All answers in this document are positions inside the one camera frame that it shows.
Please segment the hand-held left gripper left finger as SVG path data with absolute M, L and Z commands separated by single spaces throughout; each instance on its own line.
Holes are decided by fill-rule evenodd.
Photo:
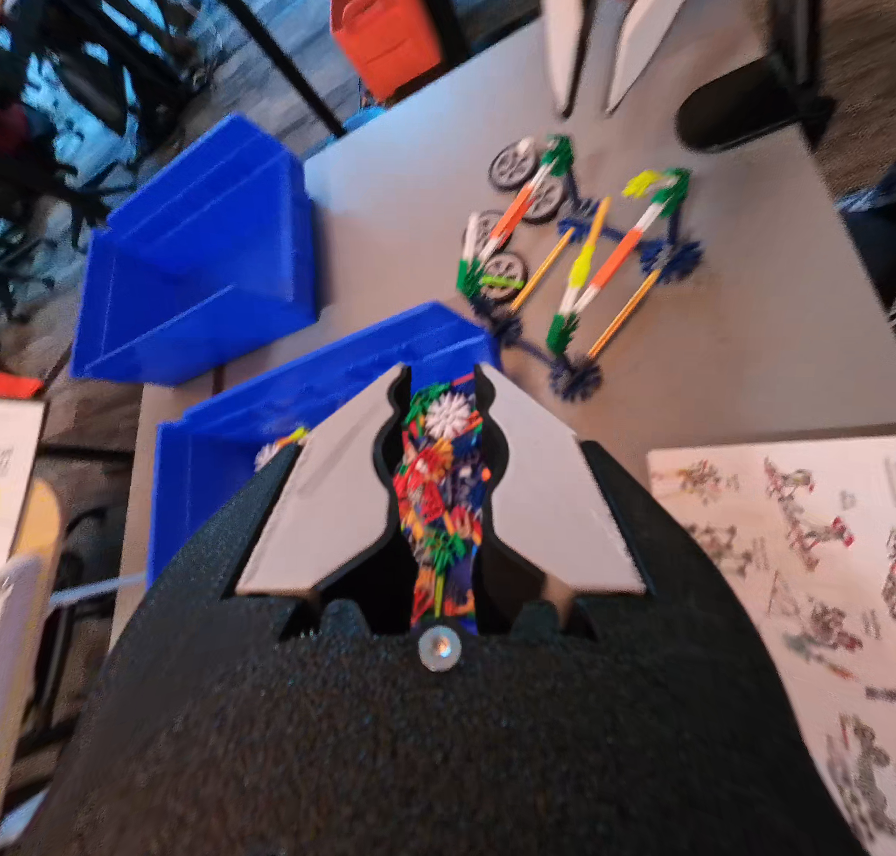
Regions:
M 410 369 L 396 363 L 317 426 L 288 473 L 235 593 L 308 595 L 385 544 L 396 525 L 390 473 L 401 451 Z

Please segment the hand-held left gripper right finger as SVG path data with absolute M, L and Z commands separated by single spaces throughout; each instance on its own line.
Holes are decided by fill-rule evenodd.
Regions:
M 476 365 L 476 403 L 497 431 L 488 457 L 490 531 L 541 573 L 545 601 L 647 592 L 575 432 L 489 364 Z

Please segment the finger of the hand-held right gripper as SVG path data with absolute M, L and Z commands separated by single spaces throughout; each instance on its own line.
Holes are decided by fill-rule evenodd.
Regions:
M 574 109 L 598 0 L 539 0 L 546 80 L 560 119 Z
M 607 115 L 651 63 L 686 0 L 633 0 L 620 28 L 606 103 Z

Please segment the blue plastic bin with label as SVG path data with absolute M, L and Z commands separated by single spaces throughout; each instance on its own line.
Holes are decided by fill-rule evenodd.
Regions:
M 188 409 L 157 433 L 148 574 L 162 592 L 221 603 L 218 613 L 253 609 L 283 616 L 286 636 L 318 628 L 323 608 L 335 600 L 357 604 L 376 635 L 404 635 L 410 628 L 411 585 L 407 544 L 394 533 L 383 553 L 370 556 L 322 593 L 238 596 L 264 523 L 286 485 L 297 450 L 248 496 L 261 447 L 302 425 L 316 428 L 352 396 L 401 362 L 409 366 L 413 393 L 421 385 L 459 379 L 487 362 L 500 368 L 494 340 L 444 305 L 426 303 L 342 337 Z

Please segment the pile of colourful toy pieces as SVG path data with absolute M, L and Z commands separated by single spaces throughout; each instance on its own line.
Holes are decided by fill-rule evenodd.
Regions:
M 482 460 L 482 420 L 472 383 L 436 383 L 400 407 L 401 451 L 391 449 L 397 503 L 394 533 L 407 544 L 409 631 L 433 620 L 476 631 L 473 569 L 482 542 L 482 503 L 489 472 Z

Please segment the colourful rod and connector model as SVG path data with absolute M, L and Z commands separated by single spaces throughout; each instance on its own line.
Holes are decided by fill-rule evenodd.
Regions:
M 581 196 L 574 174 L 574 149 L 567 135 L 552 134 L 539 147 L 540 165 L 531 181 L 511 196 L 501 211 L 488 246 L 504 235 L 507 248 L 520 256 L 530 277 L 513 302 L 496 305 L 482 292 L 487 261 L 462 259 L 457 264 L 455 288 L 500 347 L 519 348 L 544 362 L 550 372 L 552 392 L 565 402 L 589 399 L 602 382 L 599 355 L 621 332 L 648 295 L 661 283 L 683 281 L 700 265 L 703 250 L 698 240 L 683 239 L 680 233 L 683 210 L 689 197 L 693 172 L 688 167 L 645 169 L 623 188 L 626 199 L 643 200 L 641 217 L 627 231 L 609 225 L 612 200 L 606 196 L 589 200 Z M 533 226 L 522 217 L 539 184 L 547 177 L 566 179 L 566 202 L 551 223 Z M 569 248 L 578 252 L 571 264 L 558 307 L 548 326 L 544 346 L 522 335 L 521 311 L 547 274 Z M 633 295 L 583 355 L 571 347 L 586 309 L 608 289 L 611 280 L 630 260 L 636 260 L 642 281 Z

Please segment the black office chair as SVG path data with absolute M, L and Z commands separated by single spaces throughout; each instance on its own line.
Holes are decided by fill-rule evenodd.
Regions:
M 676 120 L 681 143 L 718 154 L 796 125 L 816 149 L 837 108 L 823 92 L 822 10 L 823 0 L 768 0 L 764 55 L 684 101 Z

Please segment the grey toy wheel black tyre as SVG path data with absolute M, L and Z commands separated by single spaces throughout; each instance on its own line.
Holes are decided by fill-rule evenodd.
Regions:
M 507 248 L 507 235 L 504 235 L 496 246 L 487 245 L 502 217 L 503 213 L 496 209 L 471 214 L 462 232 L 462 259 L 477 258 L 480 261 L 487 261 Z
M 501 193 L 516 193 L 532 180 L 540 165 L 539 147 L 528 136 L 502 149 L 488 169 L 488 180 Z
M 541 226 L 551 223 L 566 202 L 566 179 L 547 176 L 536 188 L 523 223 Z

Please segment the orange tote basket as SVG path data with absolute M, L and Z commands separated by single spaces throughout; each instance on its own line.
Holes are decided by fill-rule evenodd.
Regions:
M 330 33 L 380 104 L 442 65 L 425 0 L 330 0 Z

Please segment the toy model picture booklet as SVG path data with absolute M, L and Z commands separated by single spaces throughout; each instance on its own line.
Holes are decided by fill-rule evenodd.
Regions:
M 647 466 L 756 625 L 852 831 L 894 854 L 894 436 L 656 449 Z

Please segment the grey toy wheel with green rod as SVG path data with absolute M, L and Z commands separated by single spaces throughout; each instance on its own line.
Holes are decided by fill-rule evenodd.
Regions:
M 487 300 L 496 305 L 513 302 L 530 277 L 526 262 L 510 251 L 498 252 L 484 266 L 481 289 Z

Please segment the empty blue plastic bin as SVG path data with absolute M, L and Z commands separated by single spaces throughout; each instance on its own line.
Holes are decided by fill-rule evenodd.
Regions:
M 318 316 L 303 164 L 232 114 L 92 236 L 70 375 L 177 386 Z

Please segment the printed instruction sheet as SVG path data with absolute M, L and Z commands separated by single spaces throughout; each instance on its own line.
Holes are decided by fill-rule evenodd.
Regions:
M 48 406 L 1 400 L 1 564 L 11 557 Z

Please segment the black desk frame bar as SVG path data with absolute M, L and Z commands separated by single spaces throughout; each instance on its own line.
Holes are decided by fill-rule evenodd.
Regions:
M 299 71 L 291 56 L 285 53 L 245 0 L 218 0 L 218 2 L 235 17 L 249 35 L 250 40 L 255 42 L 263 52 L 263 55 L 272 62 L 280 74 L 289 82 L 328 132 L 337 139 L 345 137 L 348 131 L 342 122 L 333 114 L 329 106 L 310 85 L 307 78 Z

